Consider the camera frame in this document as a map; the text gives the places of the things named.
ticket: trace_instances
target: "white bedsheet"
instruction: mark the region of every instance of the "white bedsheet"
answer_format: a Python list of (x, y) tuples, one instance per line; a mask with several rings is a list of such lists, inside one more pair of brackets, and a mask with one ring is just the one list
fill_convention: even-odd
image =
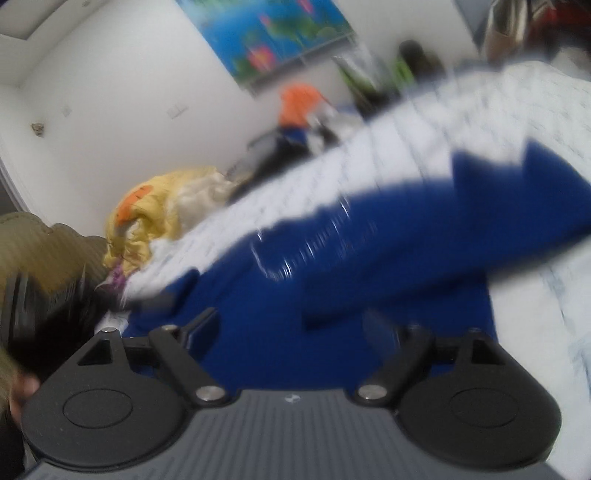
[[(591, 180), (591, 83), (539, 62), (472, 72), (409, 99), (354, 138), (252, 192), (154, 258), (126, 295), (162, 289), (190, 268), (206, 271), (240, 237), (299, 218), (343, 194), (420, 177), (449, 177), (465, 149), (517, 162), (527, 138)], [(591, 478), (591, 240), (490, 282), (501, 344), (557, 399), (563, 427), (548, 462), (565, 478)]]

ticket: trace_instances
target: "blue poster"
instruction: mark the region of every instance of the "blue poster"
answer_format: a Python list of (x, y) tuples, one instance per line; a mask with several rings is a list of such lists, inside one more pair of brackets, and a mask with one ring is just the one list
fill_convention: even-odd
[(331, 0), (177, 0), (240, 84), (352, 32)]

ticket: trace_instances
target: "round pad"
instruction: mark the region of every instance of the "round pad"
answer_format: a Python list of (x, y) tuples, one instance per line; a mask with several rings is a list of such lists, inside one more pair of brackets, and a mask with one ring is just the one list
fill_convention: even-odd
[(87, 390), (66, 401), (64, 415), (85, 429), (105, 429), (124, 421), (134, 409), (131, 398), (115, 390)]
[(39, 458), (101, 470), (157, 452), (178, 434), (185, 412), (153, 378), (89, 365), (50, 377), (25, 406), (22, 426)]
[(419, 447), (446, 462), (513, 469), (544, 459), (560, 430), (560, 412), (528, 374), (481, 365), (412, 387), (399, 422)]
[(456, 393), (449, 404), (462, 422), (490, 429), (515, 420), (519, 405), (513, 397), (491, 388), (471, 388)]

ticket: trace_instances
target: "ceiling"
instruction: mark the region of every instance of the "ceiling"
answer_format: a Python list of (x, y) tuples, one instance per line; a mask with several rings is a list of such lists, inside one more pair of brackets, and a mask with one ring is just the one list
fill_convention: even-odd
[(0, 84), (20, 85), (55, 47), (109, 0), (0, 0)]

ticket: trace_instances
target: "logo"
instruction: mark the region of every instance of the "logo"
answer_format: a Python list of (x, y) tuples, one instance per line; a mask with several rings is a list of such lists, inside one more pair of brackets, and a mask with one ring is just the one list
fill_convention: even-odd
[(301, 397), (295, 393), (292, 393), (292, 394), (286, 395), (283, 400), (285, 400), (287, 403), (291, 403), (293, 405), (294, 403), (298, 403), (301, 400)]

